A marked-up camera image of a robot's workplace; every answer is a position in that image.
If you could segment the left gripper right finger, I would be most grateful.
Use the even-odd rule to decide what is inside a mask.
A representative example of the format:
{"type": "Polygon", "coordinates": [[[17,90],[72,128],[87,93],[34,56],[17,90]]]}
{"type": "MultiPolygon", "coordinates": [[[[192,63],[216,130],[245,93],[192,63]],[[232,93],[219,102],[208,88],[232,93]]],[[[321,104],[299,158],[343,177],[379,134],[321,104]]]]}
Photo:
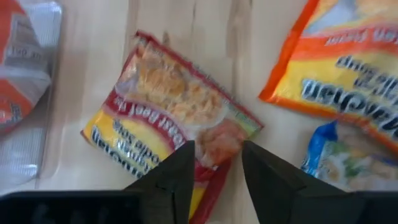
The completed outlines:
{"type": "Polygon", "coordinates": [[[260,224],[356,224],[358,201],[348,193],[244,141],[244,177],[260,224]]]}

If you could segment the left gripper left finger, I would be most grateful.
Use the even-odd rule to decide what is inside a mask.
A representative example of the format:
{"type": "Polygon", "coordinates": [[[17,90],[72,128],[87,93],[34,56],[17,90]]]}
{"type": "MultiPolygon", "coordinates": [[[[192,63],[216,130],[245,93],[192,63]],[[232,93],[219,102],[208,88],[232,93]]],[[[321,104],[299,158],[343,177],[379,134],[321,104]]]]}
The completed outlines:
{"type": "Polygon", "coordinates": [[[195,143],[187,141],[124,189],[134,196],[125,224],[189,224],[194,169],[195,143]]]}

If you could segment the blue Maruchan noodle pack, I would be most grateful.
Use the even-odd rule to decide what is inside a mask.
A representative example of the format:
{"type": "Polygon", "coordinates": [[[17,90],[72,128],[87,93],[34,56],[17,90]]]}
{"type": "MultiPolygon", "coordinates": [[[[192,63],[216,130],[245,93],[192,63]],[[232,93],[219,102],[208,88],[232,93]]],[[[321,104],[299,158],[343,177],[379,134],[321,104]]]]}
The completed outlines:
{"type": "Polygon", "coordinates": [[[301,170],[347,192],[398,191],[398,161],[340,139],[335,121],[314,131],[301,170]]]}

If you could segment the red Maruchan noodle pack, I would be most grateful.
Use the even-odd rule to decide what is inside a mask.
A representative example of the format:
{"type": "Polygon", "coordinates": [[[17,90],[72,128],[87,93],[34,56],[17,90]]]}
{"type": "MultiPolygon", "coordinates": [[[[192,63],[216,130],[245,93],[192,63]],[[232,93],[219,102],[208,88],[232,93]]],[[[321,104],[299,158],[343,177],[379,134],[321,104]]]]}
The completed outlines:
{"type": "Polygon", "coordinates": [[[232,158],[262,123],[192,61],[137,31],[121,75],[82,136],[136,178],[195,143],[189,224],[206,224],[232,158]]]}

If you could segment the orange Maruchan noodle pack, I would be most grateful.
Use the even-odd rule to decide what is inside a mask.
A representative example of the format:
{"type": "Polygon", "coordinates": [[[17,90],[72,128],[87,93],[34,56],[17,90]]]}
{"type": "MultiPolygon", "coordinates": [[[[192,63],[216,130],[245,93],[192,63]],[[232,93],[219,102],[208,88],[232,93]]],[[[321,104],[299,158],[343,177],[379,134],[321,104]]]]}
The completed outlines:
{"type": "Polygon", "coordinates": [[[308,0],[259,97],[398,151],[398,0],[308,0]]]}
{"type": "Polygon", "coordinates": [[[0,133],[11,131],[51,84],[45,51],[17,0],[0,0],[0,133]]]}

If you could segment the clear plastic bin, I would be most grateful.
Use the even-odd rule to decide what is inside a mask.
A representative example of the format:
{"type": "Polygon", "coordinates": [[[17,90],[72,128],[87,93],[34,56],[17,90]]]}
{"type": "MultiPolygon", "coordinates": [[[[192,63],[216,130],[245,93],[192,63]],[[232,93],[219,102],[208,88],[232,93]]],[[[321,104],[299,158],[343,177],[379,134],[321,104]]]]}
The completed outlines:
{"type": "Polygon", "coordinates": [[[33,110],[11,131],[0,133],[0,195],[35,190],[46,154],[52,113],[52,92],[57,79],[63,7],[57,0],[17,0],[27,13],[45,51],[51,84],[33,110]]]}

